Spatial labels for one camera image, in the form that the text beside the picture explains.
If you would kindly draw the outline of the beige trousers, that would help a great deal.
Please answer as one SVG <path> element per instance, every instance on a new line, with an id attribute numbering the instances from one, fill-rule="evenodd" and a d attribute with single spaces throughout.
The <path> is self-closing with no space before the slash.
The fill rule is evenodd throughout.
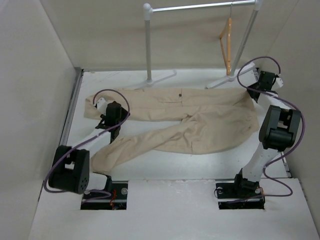
<path id="1" fill-rule="evenodd" d="M 85 118 L 100 118 L 96 99 L 128 108 L 131 121 L 173 122 L 166 128 L 118 137 L 104 146 L 90 161 L 92 170 L 103 174 L 151 150 L 190 155 L 227 151 L 259 129 L 254 103 L 242 88 L 105 91 L 85 99 Z"/>

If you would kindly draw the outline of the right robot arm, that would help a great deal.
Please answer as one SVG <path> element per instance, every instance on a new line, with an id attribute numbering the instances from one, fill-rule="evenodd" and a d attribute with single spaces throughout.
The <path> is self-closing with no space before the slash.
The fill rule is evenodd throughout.
<path id="1" fill-rule="evenodd" d="M 231 190 L 236 198 L 263 198 L 265 195 L 257 190 L 261 177 L 266 175 L 266 168 L 279 161 L 280 153 L 293 150 L 302 140 L 298 130 L 305 129 L 303 114 L 273 90 L 279 83 L 277 74 L 262 71 L 257 82 L 246 88 L 250 97 L 266 109 L 266 115 L 258 133 L 259 144 L 255 153 L 234 178 Z"/>

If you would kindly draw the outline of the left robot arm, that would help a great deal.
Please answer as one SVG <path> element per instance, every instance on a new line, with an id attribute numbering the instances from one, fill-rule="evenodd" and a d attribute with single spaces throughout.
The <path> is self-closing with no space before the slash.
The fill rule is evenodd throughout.
<path id="1" fill-rule="evenodd" d="M 105 113 L 98 114 L 99 123 L 83 140 L 73 146 L 58 146 L 52 167 L 44 180 L 45 190 L 50 192 L 49 188 L 53 188 L 55 193 L 79 195 L 88 190 L 91 158 L 118 137 L 121 125 L 129 116 L 129 109 L 113 101 L 106 106 Z"/>

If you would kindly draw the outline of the wooden clothes hanger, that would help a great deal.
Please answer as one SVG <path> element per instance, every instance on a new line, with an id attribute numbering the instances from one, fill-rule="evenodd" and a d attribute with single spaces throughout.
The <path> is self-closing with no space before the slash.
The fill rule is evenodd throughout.
<path id="1" fill-rule="evenodd" d="M 227 76 L 229 76 L 231 73 L 231 56 L 232 56 L 231 34 L 232 34 L 232 25 L 233 25 L 233 19 L 232 19 L 233 5 L 234 3 L 232 2 L 230 5 L 229 17 L 226 20 L 224 29 L 219 35 L 222 58 L 223 58 Z"/>

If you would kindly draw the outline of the white clothes rack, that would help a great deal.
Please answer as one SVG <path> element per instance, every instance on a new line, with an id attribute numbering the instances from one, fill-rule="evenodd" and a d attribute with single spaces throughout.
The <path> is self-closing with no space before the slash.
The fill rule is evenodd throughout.
<path id="1" fill-rule="evenodd" d="M 231 71 L 227 75 L 219 36 L 232 2 Z M 138 87 L 173 81 L 182 69 L 189 68 L 220 70 L 209 77 L 208 89 L 225 86 L 252 72 L 254 63 L 242 68 L 240 61 L 262 6 L 261 0 L 166 0 L 164 7 L 157 2 L 142 3 L 145 73 Z"/>

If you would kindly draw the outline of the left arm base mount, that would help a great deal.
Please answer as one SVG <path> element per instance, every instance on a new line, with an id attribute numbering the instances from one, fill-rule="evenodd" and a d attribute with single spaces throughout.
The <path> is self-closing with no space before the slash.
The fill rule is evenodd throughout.
<path id="1" fill-rule="evenodd" d="M 107 183 L 104 190 L 85 191 L 82 196 L 81 210 L 126 210 L 128 198 L 128 181 Z"/>

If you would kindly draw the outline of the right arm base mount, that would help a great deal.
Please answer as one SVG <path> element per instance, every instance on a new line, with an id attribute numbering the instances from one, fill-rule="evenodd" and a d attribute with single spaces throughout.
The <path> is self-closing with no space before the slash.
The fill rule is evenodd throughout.
<path id="1" fill-rule="evenodd" d="M 235 181 L 215 183 L 214 194 L 220 210 L 264 210 L 265 197 L 258 182 L 243 186 Z"/>

